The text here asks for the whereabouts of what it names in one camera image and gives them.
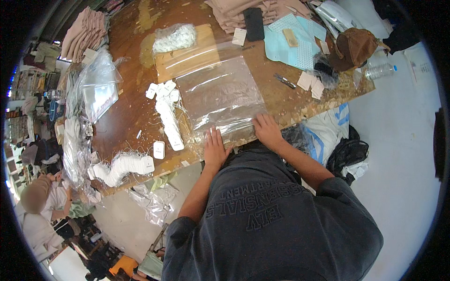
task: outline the wooden board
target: wooden board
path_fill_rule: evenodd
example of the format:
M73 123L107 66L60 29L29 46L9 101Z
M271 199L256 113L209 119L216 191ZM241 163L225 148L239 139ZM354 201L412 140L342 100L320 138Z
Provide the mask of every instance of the wooden board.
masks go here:
M113 60L130 57L130 61L124 62L118 68L124 80L119 87L123 93L95 124L92 148L98 151L102 160L109 162L117 152L127 149L152 154L152 145L156 140L164 141L167 146L165 159L154 159L155 171L151 176L131 175L125 184L118 188L108 188L98 180L92 181L92 185L104 196L130 188L153 176L168 174L185 165L197 163L203 155L203 145L192 140L192 130L187 116L178 110L176 116L180 120L179 126L185 149L173 151L163 133L160 118L154 110L155 100L145 97L145 91L150 83L168 80L167 78L159 80L153 64L151 47L154 30L183 22L196 26L209 24L216 43L223 42L229 35L220 28L212 9L203 1L193 0L186 6L182 6L178 1L168 2L136 0L111 19L109 50ZM331 39L327 37L326 41L332 49ZM273 77L275 73L279 73L296 83L302 73L301 70L269 60L265 55L264 41L246 41L244 47L253 45L253 48L242 51L242 55L261 92L267 111L274 115L280 128L299 123L305 118L337 107L375 89L372 81L363 78L358 88L349 83L345 88L337 87L333 91L324 91L322 99L315 100L311 97L310 91L304 91L299 87L291 89ZM341 75L348 78L352 73ZM231 143L239 146L255 139L253 127L247 127L223 138L225 146Z
M220 61L211 25L202 24L195 27L195 31L194 46L155 55L159 83Z

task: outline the light blue paper sheet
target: light blue paper sheet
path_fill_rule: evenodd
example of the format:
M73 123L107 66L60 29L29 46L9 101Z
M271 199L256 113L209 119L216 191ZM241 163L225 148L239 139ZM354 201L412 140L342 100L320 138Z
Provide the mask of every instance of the light blue paper sheet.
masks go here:
M308 28L312 27L312 34L317 37L319 40L322 40L325 42L325 37L327 36L327 30L325 27L321 26L320 24L316 23L315 21L308 20L306 18L297 17L297 20L301 24L303 28L308 30Z
M289 47L283 29L289 28L297 39L298 47ZM306 19L299 20L293 14L264 27L265 53L273 61L281 61L302 70L313 69L313 56L320 52L315 43L314 26Z
M267 26L264 26L265 55L268 59L283 62L302 70L312 69L311 43L301 40L298 43L299 47L291 48L282 33L273 32ZM299 51L309 53L308 59L299 61Z

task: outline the worn table surface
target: worn table surface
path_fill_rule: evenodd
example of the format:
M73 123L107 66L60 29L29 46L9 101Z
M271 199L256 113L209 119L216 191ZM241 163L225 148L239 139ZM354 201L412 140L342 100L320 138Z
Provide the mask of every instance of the worn table surface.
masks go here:
M169 143L162 133L159 115L154 110L155 99L146 98L145 91L150 83L158 81L152 55L153 33L156 28L166 28L179 22L193 23L196 26L209 23L216 40L226 36L215 20L212 10L202 1L136 0L111 19L109 50L113 59L130 57L130 60L118 67L124 80L120 85L123 91L119 95L119 100L95 124L92 146L99 152L102 160L110 162L117 152L129 148L153 154L153 142L162 140L166 144ZM268 112L274 115L281 128L299 123L302 119L337 107L375 89L373 82L365 79L355 89L352 72L345 72L340 74L340 84L335 90L325 90L320 101L313 99L311 92L306 92L300 87L291 89L273 77L274 73L279 73L296 83L302 73L301 70L269 60L265 55L264 41L246 41L244 47L251 45L254 45L254 48L244 50L243 56L264 98ZM176 152L167 146L165 159L154 159L153 176L168 174L187 163L194 164L200 161L201 156L198 152L202 151L201 145L189 140L191 128L187 116L178 110L176 115L180 118L185 149ZM256 137L253 128L248 128L227 135L224 142L225 146L231 142L238 146L254 139ZM94 180L92 185L107 195L149 179L151 179L149 176L132 175L118 188L105 188L97 180Z

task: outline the folded beige clothing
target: folded beige clothing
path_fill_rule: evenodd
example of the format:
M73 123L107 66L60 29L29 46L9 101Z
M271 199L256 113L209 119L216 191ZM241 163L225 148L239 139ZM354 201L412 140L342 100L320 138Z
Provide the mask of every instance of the folded beige clothing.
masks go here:
M234 33L235 28L245 28L244 15L242 12L235 16L229 17L220 12L220 10L215 5L214 0L207 0L205 1L205 3L212 8L214 17L216 17L216 20L219 23L220 27L226 33ZM278 18L277 9L279 8L279 5L277 0L259 1L259 3L253 7L261 9L264 25L270 24Z
M96 50L106 34L104 13L86 7L64 37L61 57L81 62L84 51L87 48Z
M235 28L245 28L242 11L247 8L260 8L262 21L268 25L290 13L310 19L310 11L299 0L206 0L212 8L220 27L228 34L234 33Z

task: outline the dark gray t-shirt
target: dark gray t-shirt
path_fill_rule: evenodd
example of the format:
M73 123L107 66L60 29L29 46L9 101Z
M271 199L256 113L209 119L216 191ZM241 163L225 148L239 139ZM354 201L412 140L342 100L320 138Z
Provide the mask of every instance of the dark gray t-shirt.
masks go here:
M199 225L167 229L162 280L360 280L383 236L340 178L317 196L267 149L239 153L213 179Z

